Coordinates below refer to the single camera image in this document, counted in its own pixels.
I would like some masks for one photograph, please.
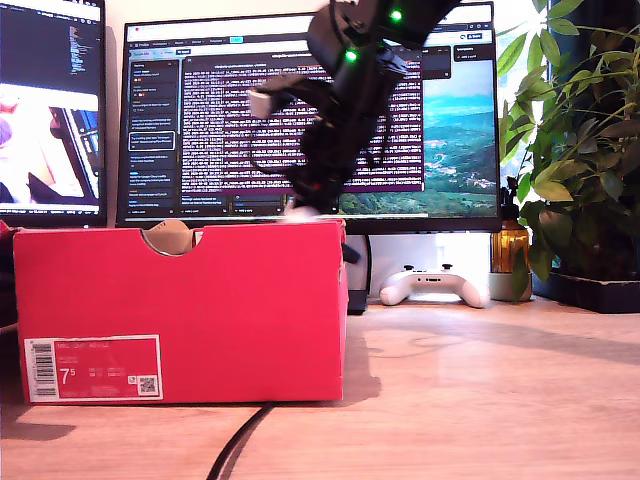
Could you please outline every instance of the plant pot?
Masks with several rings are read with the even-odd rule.
[[[519,302],[526,302],[531,299],[532,276],[529,273],[529,286],[520,297]],[[512,273],[489,273],[489,295],[491,300],[501,302],[513,302],[513,274]]]
[[[640,281],[601,282],[551,272],[547,283],[533,275],[533,293],[598,313],[640,312]]]

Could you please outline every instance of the red shoe box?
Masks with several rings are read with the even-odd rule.
[[[138,229],[18,232],[25,398],[44,404],[341,399],[343,224],[200,232],[183,255],[159,253]]]

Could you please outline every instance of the monitor stand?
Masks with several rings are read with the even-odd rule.
[[[347,245],[361,256],[355,264],[347,264],[349,282],[348,315],[362,315],[367,309],[367,298],[371,289],[371,243],[368,235],[348,235]]]

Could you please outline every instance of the desk surface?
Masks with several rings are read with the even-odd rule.
[[[640,315],[536,299],[349,317],[345,399],[278,407],[231,479],[640,478]],[[204,480],[253,406],[28,407],[3,479]]]

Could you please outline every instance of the monitor screen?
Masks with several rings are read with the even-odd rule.
[[[0,0],[0,218],[106,225],[104,5]]]
[[[127,24],[118,224],[275,220],[291,189],[256,171],[305,161],[301,101],[252,118],[247,90],[280,74],[330,80],[307,49],[312,14]],[[421,51],[391,44],[408,74],[391,102],[381,168],[360,168],[332,215],[349,233],[499,229],[496,50],[490,2],[456,7]],[[372,142],[380,154],[380,119]]]

